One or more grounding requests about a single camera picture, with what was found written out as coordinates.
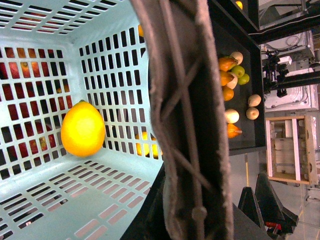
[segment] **floor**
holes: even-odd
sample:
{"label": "floor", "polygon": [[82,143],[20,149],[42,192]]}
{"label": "floor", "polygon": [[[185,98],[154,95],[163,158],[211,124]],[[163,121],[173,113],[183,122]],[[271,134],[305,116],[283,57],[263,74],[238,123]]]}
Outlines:
{"label": "floor", "polygon": [[[248,153],[248,183],[255,190],[257,175],[266,172],[264,152]],[[242,188],[247,186],[245,155],[230,157],[232,201],[237,206]],[[305,185],[294,186],[271,181],[284,207],[299,216],[292,235],[286,240],[320,240],[320,189],[307,190]]]}

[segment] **yellow fruit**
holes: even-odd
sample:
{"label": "yellow fruit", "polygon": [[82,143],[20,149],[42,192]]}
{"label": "yellow fruit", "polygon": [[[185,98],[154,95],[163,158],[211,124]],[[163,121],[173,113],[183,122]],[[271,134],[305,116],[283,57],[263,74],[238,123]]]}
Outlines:
{"label": "yellow fruit", "polygon": [[248,106],[256,107],[261,103],[261,97],[258,94],[253,94],[248,98]]}
{"label": "yellow fruit", "polygon": [[242,134],[242,130],[237,127],[236,125],[233,124],[228,124],[227,125],[227,132],[228,132],[228,138],[233,139],[236,136],[239,136]]}
{"label": "yellow fruit", "polygon": [[78,157],[98,152],[105,140],[105,123],[100,113],[86,101],[74,105],[65,115],[61,127],[65,150]]}
{"label": "yellow fruit", "polygon": [[152,144],[152,154],[153,154],[153,158],[158,159],[158,145],[157,144]]}
{"label": "yellow fruit", "polygon": [[140,24],[138,25],[138,32],[140,37],[143,37],[143,38],[145,37],[144,31],[142,30],[142,27]]}
{"label": "yellow fruit", "polygon": [[250,120],[255,120],[259,117],[259,110],[255,107],[249,107],[248,110],[245,112],[245,115]]}
{"label": "yellow fruit", "polygon": [[[139,134],[135,135],[134,138],[135,138],[135,139],[140,139]],[[148,133],[147,133],[146,131],[143,131],[143,132],[142,132],[142,139],[143,139],[143,140],[148,140]],[[136,147],[136,153],[137,153],[139,156],[142,156],[141,144],[140,144],[140,143],[136,143],[136,144],[135,144],[135,147]],[[149,145],[148,145],[147,143],[144,143],[144,144],[143,144],[143,151],[144,151],[144,155],[145,155],[145,156],[147,156],[147,155],[150,153]]]}
{"label": "yellow fruit", "polygon": [[224,116],[228,124],[234,124],[239,120],[239,113],[231,108],[225,111]]}
{"label": "yellow fruit", "polygon": [[240,8],[241,10],[244,9],[244,6],[243,6],[243,4],[242,4],[241,1],[236,1],[235,3],[239,6],[239,8]]}
{"label": "yellow fruit", "polygon": [[234,57],[235,59],[238,60],[237,65],[240,65],[242,63],[242,61],[244,60],[244,56],[242,55],[241,52],[239,51],[234,51],[233,53],[231,53],[230,55],[231,57]]}
{"label": "yellow fruit", "polygon": [[235,92],[230,87],[227,87],[227,86],[222,87],[222,93],[223,93],[224,101],[231,100],[235,95]]}
{"label": "yellow fruit", "polygon": [[231,82],[235,77],[228,72],[220,70],[220,82],[221,86],[227,85]]}

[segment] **wooden shelf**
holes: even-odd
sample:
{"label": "wooden shelf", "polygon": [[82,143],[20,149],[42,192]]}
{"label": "wooden shelf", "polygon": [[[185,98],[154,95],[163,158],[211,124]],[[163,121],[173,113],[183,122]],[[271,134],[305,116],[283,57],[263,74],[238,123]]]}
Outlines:
{"label": "wooden shelf", "polygon": [[318,184],[311,116],[266,118],[267,172],[271,180]]}

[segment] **fruit pile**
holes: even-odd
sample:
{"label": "fruit pile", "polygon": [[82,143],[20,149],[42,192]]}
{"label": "fruit pile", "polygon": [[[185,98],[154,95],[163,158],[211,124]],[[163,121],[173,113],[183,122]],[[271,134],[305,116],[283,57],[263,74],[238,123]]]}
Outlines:
{"label": "fruit pile", "polygon": [[[9,59],[15,58],[13,48],[6,47],[4,49],[5,49],[5,54],[6,54],[7,58],[9,58]],[[36,58],[35,49],[29,48],[27,53],[25,52],[24,48],[18,47],[16,50],[17,50],[18,57],[21,59],[27,58],[27,53],[28,53],[28,57],[30,59]],[[39,49],[38,53],[39,53],[40,58],[46,57],[46,53],[45,53],[44,49]],[[48,54],[49,58],[54,58],[54,51],[53,50],[49,49],[47,51],[47,54]],[[50,76],[47,62],[41,62],[42,72],[39,68],[38,62],[36,62],[36,61],[21,62],[20,64],[17,62],[9,62],[8,66],[9,66],[9,68],[6,69],[5,64],[0,63],[0,79],[2,79],[2,80],[8,79],[9,78],[8,73],[11,73],[10,77],[12,77],[13,79],[31,78],[31,71],[33,72],[33,76],[35,78]],[[19,68],[22,71],[22,76],[20,76],[20,74],[19,74]],[[52,67],[52,74],[53,75],[56,75],[55,74],[56,71],[57,71],[57,69],[54,69]],[[70,90],[69,90],[68,83],[65,81],[63,81],[63,83],[64,83],[64,85],[63,85],[64,92],[65,93],[69,92]],[[50,93],[50,92],[54,93],[51,84],[46,83],[45,85],[47,87],[48,93]],[[42,96],[45,94],[45,89],[43,87],[43,81],[41,81],[41,80],[36,81],[35,84],[33,84],[32,82],[26,82],[25,83],[25,87],[26,87],[25,91],[23,88],[24,87],[23,83],[21,83],[21,82],[16,82],[14,84],[4,83],[4,84],[2,84],[4,98],[6,101],[11,101],[11,100],[14,100],[15,98],[17,98],[17,99],[33,98],[36,96],[34,86],[36,87],[39,96]],[[62,93],[62,89],[61,89],[60,84],[56,85],[56,93]],[[58,100],[58,104],[60,107],[59,109],[60,110],[66,109],[63,97],[59,96],[57,98],[57,100]],[[49,100],[49,102],[50,102],[52,112],[58,111],[55,99],[51,98]],[[71,100],[70,96],[66,96],[66,102],[67,102],[67,107],[69,109],[72,108],[72,100]],[[35,101],[35,100],[30,102],[31,111],[28,111],[27,103],[25,103],[25,102],[17,104],[17,106],[19,106],[19,110],[21,112],[23,119],[30,117],[31,112],[32,112],[33,116],[40,115],[40,112],[38,109],[39,103],[37,103],[37,101]],[[42,108],[43,112],[48,111],[48,109],[46,109],[46,108],[48,108],[46,104],[45,105],[41,104],[41,108]],[[12,121],[19,119],[18,110],[16,109],[14,104],[8,105],[8,110],[9,110],[10,118]],[[33,125],[30,121],[28,121],[28,122],[24,123],[24,127],[25,127],[26,136],[24,136],[23,130],[22,130],[22,127],[20,124],[15,124],[13,126],[15,136],[18,140],[23,139],[24,137],[25,138],[32,137],[36,134],[40,135],[45,132],[52,131],[52,126],[50,124],[48,124],[47,122],[45,123],[45,125],[43,127],[43,124],[40,121],[35,121]],[[18,145],[18,148],[19,148],[19,152],[21,154],[21,157],[25,158],[30,154],[30,152],[28,153],[28,145],[29,145],[29,149],[30,149],[32,155],[37,154],[40,151],[37,146],[40,146],[42,151],[47,150],[48,146],[50,146],[51,148],[56,147],[56,141],[55,141],[53,134],[48,135],[48,141],[49,141],[49,143],[47,143],[46,138],[43,136],[38,139],[39,145],[37,145],[36,139],[32,139],[29,142],[20,143]],[[14,146],[8,147],[8,152],[9,152],[9,155],[11,158],[16,159],[19,157],[19,154],[17,154]]]}
{"label": "fruit pile", "polygon": [[[241,52],[235,51],[230,56],[219,58],[220,82],[224,101],[230,101],[234,98],[234,89],[237,85],[245,85],[250,81],[250,76],[245,69],[240,66],[244,56]],[[261,97],[254,94],[248,99],[248,110],[246,117],[255,120],[259,116],[259,111],[255,107],[261,102]],[[234,125],[239,120],[239,113],[234,109],[225,111],[225,120],[227,122],[228,138],[232,139],[242,134],[242,130]]]}

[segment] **black tray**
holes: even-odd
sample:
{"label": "black tray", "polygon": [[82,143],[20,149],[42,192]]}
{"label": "black tray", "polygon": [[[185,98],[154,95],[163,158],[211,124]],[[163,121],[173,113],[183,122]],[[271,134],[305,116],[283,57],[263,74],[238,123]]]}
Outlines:
{"label": "black tray", "polygon": [[237,0],[216,0],[237,23],[248,33],[259,30],[259,1],[241,0],[243,10],[236,4]]}
{"label": "black tray", "polygon": [[235,125],[243,131],[242,135],[229,139],[230,155],[266,149],[263,101],[256,107],[259,110],[259,117],[256,120],[249,120],[246,117],[248,98],[252,94],[258,94],[262,99],[264,96],[260,48],[219,3],[209,2],[209,10],[218,58],[230,55],[234,51],[241,52],[243,54],[241,66],[250,76],[250,82],[237,85],[233,99],[225,102],[226,109],[235,109],[239,112],[240,118]]}

